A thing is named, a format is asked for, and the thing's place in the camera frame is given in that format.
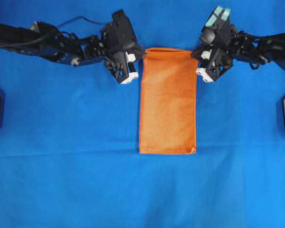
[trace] cable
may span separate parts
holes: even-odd
[[[60,25],[57,26],[57,28],[60,28],[60,27],[63,27],[69,23],[72,23],[78,19],[84,19],[90,23],[93,23],[93,24],[97,24],[97,25],[105,25],[107,23],[100,23],[100,22],[95,22],[95,21],[92,21],[92,20],[89,20],[87,18],[85,18],[84,16],[78,16],[78,17],[75,17],[73,19],[70,19],[70,20],[67,20],[66,22],[63,22],[61,23]],[[23,45],[33,45],[33,44],[36,44],[36,43],[40,43],[42,41],[44,41],[46,38],[50,37],[51,35],[53,35],[55,33],[55,29],[53,29],[52,32],[49,32],[45,35],[43,35],[42,37],[38,38],[38,39],[35,39],[33,41],[29,41],[29,42],[23,42],[23,43],[14,43],[14,44],[3,44],[3,45],[0,45],[0,48],[7,48],[7,47],[12,47],[12,46],[23,46]]]
[[[72,22],[74,22],[74,21],[76,21],[76,20],[79,20],[79,19],[86,20],[87,22],[90,22],[90,23],[96,24],[96,25],[106,25],[106,24],[109,24],[109,22],[108,22],[108,23],[96,22],[96,21],[89,20],[89,19],[87,19],[87,18],[84,17],[84,16],[78,16],[78,17],[72,18],[72,19],[70,19],[70,20],[67,20],[66,22],[61,23],[60,25],[57,26],[57,28],[60,28],[60,27],[62,27],[62,26],[65,26],[65,25],[67,25],[67,24],[69,24],[69,23],[72,23]]]

